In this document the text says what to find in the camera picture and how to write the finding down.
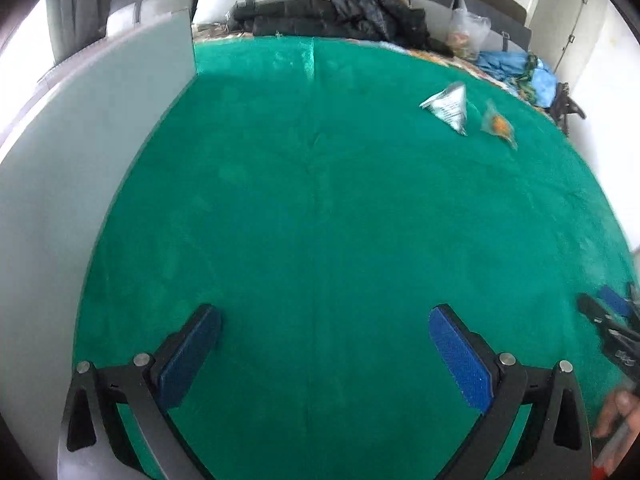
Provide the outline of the person's right hand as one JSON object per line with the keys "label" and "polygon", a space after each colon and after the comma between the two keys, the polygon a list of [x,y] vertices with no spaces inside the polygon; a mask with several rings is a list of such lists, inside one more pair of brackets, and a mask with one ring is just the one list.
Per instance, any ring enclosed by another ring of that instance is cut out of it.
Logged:
{"label": "person's right hand", "polygon": [[613,390],[605,399],[593,430],[593,437],[604,438],[613,430],[614,422],[623,418],[629,427],[631,440],[639,434],[639,398],[627,389]]}

